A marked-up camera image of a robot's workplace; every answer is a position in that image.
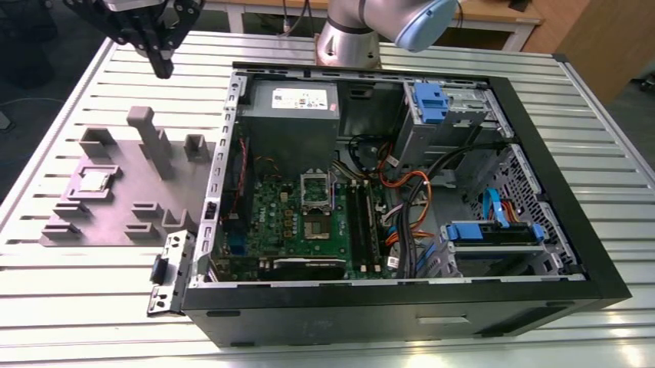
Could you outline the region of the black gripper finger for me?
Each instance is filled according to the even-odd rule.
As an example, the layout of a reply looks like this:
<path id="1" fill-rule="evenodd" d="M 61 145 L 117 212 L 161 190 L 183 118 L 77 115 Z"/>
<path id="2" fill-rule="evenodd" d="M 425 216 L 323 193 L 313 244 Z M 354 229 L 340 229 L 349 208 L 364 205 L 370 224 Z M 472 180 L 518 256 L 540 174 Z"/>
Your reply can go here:
<path id="1" fill-rule="evenodd" d="M 162 46 L 162 57 L 165 61 L 163 78 L 170 78 L 174 73 L 173 55 L 189 32 L 191 31 L 205 8 L 205 1 L 175 0 L 174 10 L 178 16 L 178 21 L 166 27 L 166 36 Z"/>
<path id="2" fill-rule="evenodd" d="M 110 12 L 123 12 L 131 9 L 163 9 L 163 1 L 65 1 L 65 5 L 109 37 L 113 33 Z M 122 45 L 133 44 L 139 54 L 149 59 L 155 75 L 162 77 L 161 41 L 150 34 L 146 38 L 137 33 L 131 33 L 130 36 L 134 37 L 131 41 L 114 41 Z"/>

